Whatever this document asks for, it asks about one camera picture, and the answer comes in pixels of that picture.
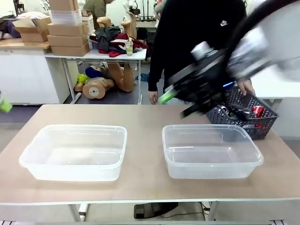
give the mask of table leg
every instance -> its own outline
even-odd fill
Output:
[[[65,71],[66,78],[67,78],[67,84],[69,86],[70,93],[72,96],[72,102],[70,104],[75,104],[77,102],[77,100],[80,98],[81,93],[78,92],[75,96],[75,92],[74,92],[73,85],[72,85],[72,79],[71,79],[71,75],[70,75],[70,71],[69,71],[68,61],[67,61],[67,59],[61,59],[61,62],[62,62],[62,66]]]
[[[271,225],[287,225],[284,220],[271,220]]]
[[[208,220],[208,215],[210,213],[210,202],[200,202],[202,210],[204,212],[204,219],[205,221]]]
[[[71,213],[72,213],[72,217],[74,219],[75,222],[81,222],[81,218],[80,218],[80,215],[79,215],[79,212],[78,212],[78,209],[76,207],[76,205],[68,205],[70,210],[71,210]]]
[[[86,217],[88,207],[89,207],[89,204],[81,204],[79,207],[79,216],[80,216],[81,222],[83,222]]]
[[[213,221],[215,219],[219,204],[220,204],[219,201],[212,202],[212,204],[210,206],[210,212],[209,212],[208,218],[207,218],[208,221]]]
[[[83,222],[86,217],[86,212],[88,210],[89,204],[81,204],[79,210],[77,209],[76,205],[68,205],[73,219],[75,222]]]
[[[275,111],[279,108],[280,104],[282,102],[282,99],[274,99],[272,104],[272,109]]]
[[[138,78],[139,78],[139,84],[138,84],[138,85],[139,85],[139,87],[138,87],[138,88],[139,88],[139,98],[138,98],[137,104],[138,104],[138,105],[141,105],[141,104],[142,104],[142,98],[143,98],[143,96],[142,96],[142,94],[141,94],[141,82],[142,82],[142,81],[141,81],[141,78],[142,78],[142,77],[141,77],[141,61],[140,61],[140,60],[139,60],[138,64],[139,64],[139,65],[138,65],[138,74],[139,74],[139,77],[138,77]]]

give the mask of floor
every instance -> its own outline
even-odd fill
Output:
[[[142,73],[149,71],[149,65],[142,67]],[[163,82],[158,83],[162,90]],[[149,105],[148,86],[142,82],[143,105]],[[132,93],[113,90],[104,99],[90,100],[82,96],[78,104],[136,104],[138,89]],[[0,152],[17,134],[23,125],[39,109],[39,106],[14,106],[10,113],[0,113]],[[300,140],[285,140],[294,153],[300,157]],[[91,205],[86,220],[90,222],[130,222],[133,218],[134,204],[97,204]],[[298,212],[300,201],[280,202],[222,202],[216,214],[217,220],[223,221],[250,221],[260,222],[268,219],[289,219],[289,225],[299,224]],[[174,216],[169,219],[161,217],[153,220],[203,220],[201,207],[198,202],[180,203],[179,207],[165,214],[165,217],[174,214],[199,212],[186,216]],[[67,206],[0,206],[0,220],[17,220],[26,222],[70,222],[72,217]]]

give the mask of clear plastic container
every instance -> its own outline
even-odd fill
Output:
[[[236,125],[169,125],[163,145],[169,175],[177,179],[245,178],[263,164],[257,146]]]
[[[38,180],[117,180],[127,131],[118,126],[50,125],[41,129],[19,158]]]
[[[83,22],[81,11],[49,11],[54,25],[79,25]]]

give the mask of cardboard box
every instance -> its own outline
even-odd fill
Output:
[[[92,13],[91,13],[91,12],[87,12],[87,11],[82,10],[82,11],[81,11],[81,15],[82,15],[82,16],[90,16],[90,15],[92,15]]]
[[[91,35],[95,32],[93,16],[83,16],[82,22],[87,24],[87,34]]]
[[[21,34],[23,42],[45,42],[49,35],[50,17],[44,19],[21,19],[14,21],[15,30]]]
[[[77,26],[68,26],[50,23],[48,24],[48,30],[50,35],[55,36],[82,36],[88,33],[88,25],[81,23]]]
[[[82,47],[88,42],[86,35],[82,35],[78,37],[48,35],[48,41],[51,47],[52,46]]]
[[[84,56],[90,51],[89,44],[82,47],[51,47],[54,55]]]
[[[79,10],[77,0],[49,0],[50,9],[53,11]]]

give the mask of red can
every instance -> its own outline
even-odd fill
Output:
[[[261,105],[254,106],[252,108],[252,112],[254,112],[256,118],[263,117],[263,111],[264,111],[264,107]]]

